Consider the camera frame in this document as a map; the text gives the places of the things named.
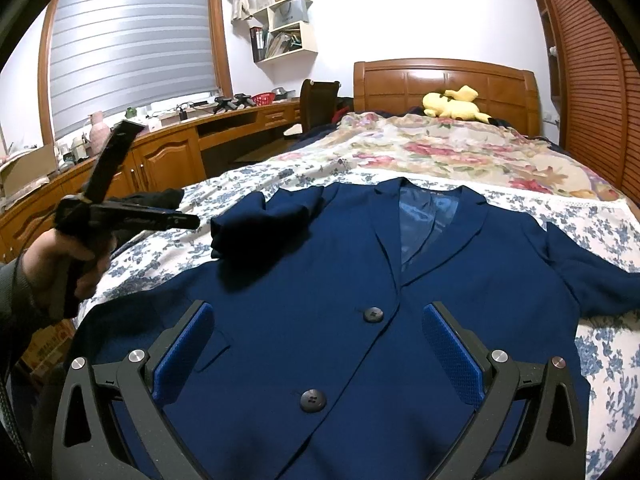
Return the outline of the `person's left hand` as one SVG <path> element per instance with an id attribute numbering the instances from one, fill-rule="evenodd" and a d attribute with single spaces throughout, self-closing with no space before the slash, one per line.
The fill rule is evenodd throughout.
<path id="1" fill-rule="evenodd" d="M 34 294 L 38 307 L 49 307 L 58 277 L 63 275 L 64 263 L 81 262 L 85 272 L 73 286 L 74 296 L 82 301 L 94 296 L 102 276 L 111 265 L 111 254 L 116 238 L 100 240 L 98 251 L 92 252 L 79 240 L 50 229 L 39 235 L 22 257 L 21 267 Z"/>

